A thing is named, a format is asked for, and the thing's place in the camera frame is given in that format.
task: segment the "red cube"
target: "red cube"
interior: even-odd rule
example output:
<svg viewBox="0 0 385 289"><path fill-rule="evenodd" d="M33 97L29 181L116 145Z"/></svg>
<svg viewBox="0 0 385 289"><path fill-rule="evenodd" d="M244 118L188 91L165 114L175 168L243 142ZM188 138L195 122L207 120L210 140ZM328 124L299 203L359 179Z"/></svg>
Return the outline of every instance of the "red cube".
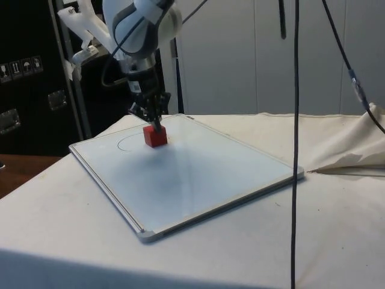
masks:
<svg viewBox="0 0 385 289"><path fill-rule="evenodd" d="M143 128L144 141L151 148L156 148L158 146L163 146L167 144L167 133L166 128L161 126L161 131L156 132L152 125L145 126Z"/></svg>

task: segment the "black cabinet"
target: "black cabinet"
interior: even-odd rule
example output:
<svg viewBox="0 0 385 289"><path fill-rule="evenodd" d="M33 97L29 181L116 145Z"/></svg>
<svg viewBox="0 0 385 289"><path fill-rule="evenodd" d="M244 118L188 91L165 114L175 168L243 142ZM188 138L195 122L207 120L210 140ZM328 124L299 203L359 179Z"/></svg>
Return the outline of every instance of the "black cabinet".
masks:
<svg viewBox="0 0 385 289"><path fill-rule="evenodd" d="M0 154L65 155L82 139L52 15L49 1L0 1Z"/></svg>

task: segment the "handling symbol sticker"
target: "handling symbol sticker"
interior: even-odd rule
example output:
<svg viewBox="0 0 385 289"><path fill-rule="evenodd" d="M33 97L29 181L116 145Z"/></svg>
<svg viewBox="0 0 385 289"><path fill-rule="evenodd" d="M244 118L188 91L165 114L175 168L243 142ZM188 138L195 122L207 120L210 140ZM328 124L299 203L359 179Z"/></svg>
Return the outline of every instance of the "handling symbol sticker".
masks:
<svg viewBox="0 0 385 289"><path fill-rule="evenodd" d="M34 72L42 72L43 71L43 63L40 56L33 56L31 58L32 60L32 67L34 69Z"/></svg>
<svg viewBox="0 0 385 289"><path fill-rule="evenodd" d="M11 69L11 74L13 79L18 79L20 77L23 77L20 61L10 62L10 69Z"/></svg>
<svg viewBox="0 0 385 289"><path fill-rule="evenodd" d="M31 75L34 73L30 58L26 58L22 60L22 69L23 69L24 76Z"/></svg>
<svg viewBox="0 0 385 289"><path fill-rule="evenodd" d="M12 76L8 63L0 64L0 83L9 82L11 80Z"/></svg>

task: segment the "whiteboard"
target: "whiteboard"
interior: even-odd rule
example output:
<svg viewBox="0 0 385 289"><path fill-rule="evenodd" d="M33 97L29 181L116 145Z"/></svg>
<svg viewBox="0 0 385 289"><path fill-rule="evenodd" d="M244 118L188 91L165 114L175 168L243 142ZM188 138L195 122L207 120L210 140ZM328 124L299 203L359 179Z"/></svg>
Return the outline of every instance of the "whiteboard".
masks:
<svg viewBox="0 0 385 289"><path fill-rule="evenodd" d="M145 144L148 124L70 146L143 242L292 180L291 166L189 117L162 124L160 148Z"/></svg>

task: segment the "white wall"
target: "white wall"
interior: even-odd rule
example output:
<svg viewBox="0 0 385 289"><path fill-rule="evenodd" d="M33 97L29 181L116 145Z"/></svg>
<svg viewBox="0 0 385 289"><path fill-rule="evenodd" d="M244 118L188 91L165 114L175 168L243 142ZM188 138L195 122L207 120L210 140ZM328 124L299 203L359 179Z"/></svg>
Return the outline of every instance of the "white wall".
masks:
<svg viewBox="0 0 385 289"><path fill-rule="evenodd" d="M178 1L184 16L200 2ZM385 1L328 4L369 100L385 107ZM285 0L285 8L286 40L278 0L209 0L189 20L177 38L187 113L293 112L294 0ZM301 112L362 113L321 0L301 1L300 13ZM165 81L173 89L172 73Z"/></svg>

